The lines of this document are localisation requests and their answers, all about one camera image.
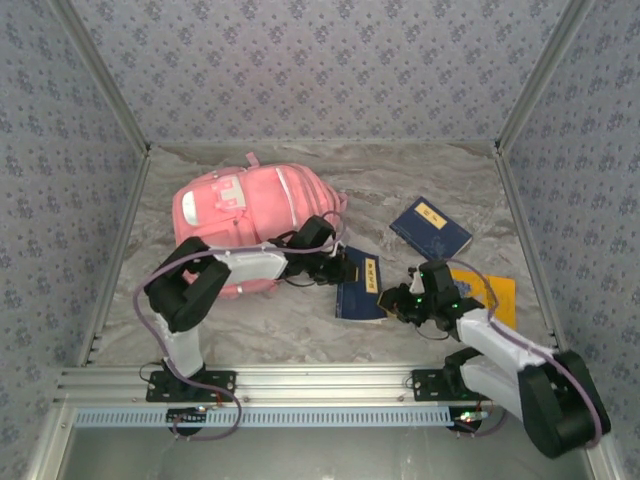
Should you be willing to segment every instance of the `blue ruler strip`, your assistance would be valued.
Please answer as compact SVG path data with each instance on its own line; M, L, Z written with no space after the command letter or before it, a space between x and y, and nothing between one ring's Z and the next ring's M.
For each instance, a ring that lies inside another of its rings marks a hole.
M199 427L228 427L235 408L207 411ZM75 427L167 427L163 407L80 408ZM453 421L448 407L252 407L242 412L242 427L441 427Z

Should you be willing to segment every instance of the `marble surface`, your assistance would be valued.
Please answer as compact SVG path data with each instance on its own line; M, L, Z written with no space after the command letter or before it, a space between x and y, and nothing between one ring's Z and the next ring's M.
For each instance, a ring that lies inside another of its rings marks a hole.
M92 357L97 365L139 365L160 351L136 319L131 293L175 247L171 203L177 190L212 166L245 165L253 151L262 163L310 166L349 195L348 243L380 256L383 287L407 281L423 261L388 227L418 196L430 199L473 234L459 258L484 273L517 283L518 330L546 342L546 327L515 225L488 145L253 144L166 147L151 166L125 253L109 316ZM427 341L396 320L353 324L334 317L335 287L295 288L218 300L201 325L208 364L420 362L440 364L462 348L454 340ZM144 300L144 310L151 312ZM440 336L429 322L425 335Z

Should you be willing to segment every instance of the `yellow book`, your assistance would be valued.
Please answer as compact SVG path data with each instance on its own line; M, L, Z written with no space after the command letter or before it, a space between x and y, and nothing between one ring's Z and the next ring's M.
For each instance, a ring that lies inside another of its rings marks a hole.
M451 270L453 281L460 290L463 297L475 297L487 308L491 308L491 295L486 291L486 287L480 277L473 272L463 270ZM495 277L485 275L491 288L498 297L498 309L495 316L502 323L515 330L516 328L516 281L513 278Z

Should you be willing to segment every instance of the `book cover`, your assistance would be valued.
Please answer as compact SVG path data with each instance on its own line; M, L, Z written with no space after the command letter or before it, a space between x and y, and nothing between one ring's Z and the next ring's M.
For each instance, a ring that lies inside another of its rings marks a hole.
M473 272L451 270L453 281L463 297L474 297L487 308L493 306L491 295L483 281ZM495 316L502 323L515 330L516 328L516 281L512 278L485 275L493 291L498 297L498 309Z
M451 258L471 241L471 234L420 197L390 225L391 230L427 260Z
M378 306L380 265L377 255L371 255L353 247L346 247L349 260L358 266L355 282L338 285L336 297L336 318L358 322L380 323L387 314Z

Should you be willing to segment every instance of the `pink backpack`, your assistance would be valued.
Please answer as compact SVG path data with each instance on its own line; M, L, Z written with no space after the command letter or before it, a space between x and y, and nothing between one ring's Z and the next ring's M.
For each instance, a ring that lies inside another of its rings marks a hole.
M260 166L253 153L250 167L228 167L196 178L173 198L176 243L200 237L211 247L240 247L267 242L299 230L313 215L344 212L347 196L336 193L308 167L295 163ZM339 219L327 216L334 227ZM226 285L220 297L273 289L275 280Z

